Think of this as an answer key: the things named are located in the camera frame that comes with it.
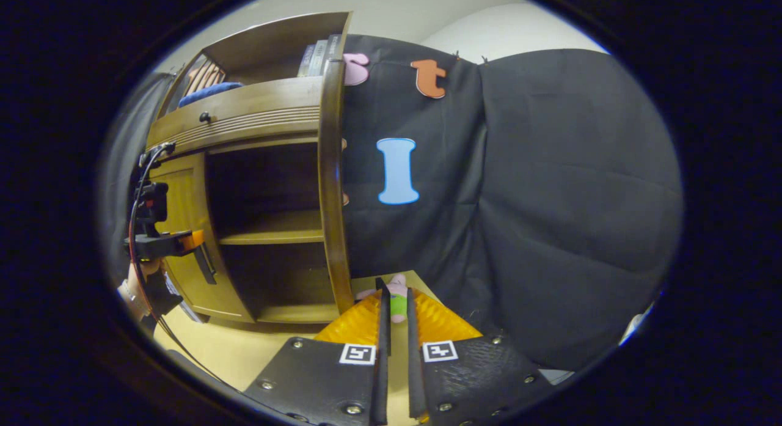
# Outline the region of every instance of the pink plush toy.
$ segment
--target pink plush toy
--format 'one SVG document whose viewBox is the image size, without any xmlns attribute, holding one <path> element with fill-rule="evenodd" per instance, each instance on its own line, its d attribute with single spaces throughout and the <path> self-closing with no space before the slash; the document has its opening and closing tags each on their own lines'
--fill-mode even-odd
<svg viewBox="0 0 782 426">
<path fill-rule="evenodd" d="M 407 278 L 402 273 L 397 273 L 386 284 L 391 292 L 391 322 L 404 322 L 407 318 Z M 364 290 L 356 295 L 356 299 L 364 299 L 377 290 Z"/>
</svg>

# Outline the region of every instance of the cabinet door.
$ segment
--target cabinet door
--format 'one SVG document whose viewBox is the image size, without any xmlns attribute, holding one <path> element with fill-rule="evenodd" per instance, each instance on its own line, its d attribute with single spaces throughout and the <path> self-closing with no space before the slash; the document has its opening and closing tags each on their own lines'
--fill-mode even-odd
<svg viewBox="0 0 782 426">
<path fill-rule="evenodd" d="M 168 218 L 156 224 L 159 232 L 203 229 L 207 265 L 199 264 L 195 253 L 165 259 L 167 272 L 182 298 L 201 314 L 254 321 L 227 274 L 214 236 L 206 198 L 204 153 L 165 161 L 150 178 L 168 184 Z"/>
</svg>

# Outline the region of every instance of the book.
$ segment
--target book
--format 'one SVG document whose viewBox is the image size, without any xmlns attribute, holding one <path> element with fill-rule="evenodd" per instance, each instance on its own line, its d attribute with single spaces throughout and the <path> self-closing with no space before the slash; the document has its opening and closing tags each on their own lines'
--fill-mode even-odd
<svg viewBox="0 0 782 426">
<path fill-rule="evenodd" d="M 301 57 L 301 65 L 299 65 L 299 73 L 297 78 L 303 78 L 307 76 L 307 72 L 310 70 L 310 61 L 312 61 L 312 53 L 315 52 L 315 44 L 307 45 L 304 50 L 304 56 Z"/>
<path fill-rule="evenodd" d="M 321 75 L 326 72 L 326 63 L 329 59 L 337 57 L 337 50 L 340 47 L 341 34 L 332 34 L 329 36 L 329 44 L 326 47 L 326 56 L 323 58 L 323 64 L 321 65 Z"/>
<path fill-rule="evenodd" d="M 315 44 L 315 52 L 312 53 L 312 61 L 310 61 L 310 69 L 307 72 L 307 76 L 321 75 L 321 65 L 326 54 L 327 44 L 329 44 L 329 41 L 325 39 L 321 39 Z"/>
</svg>

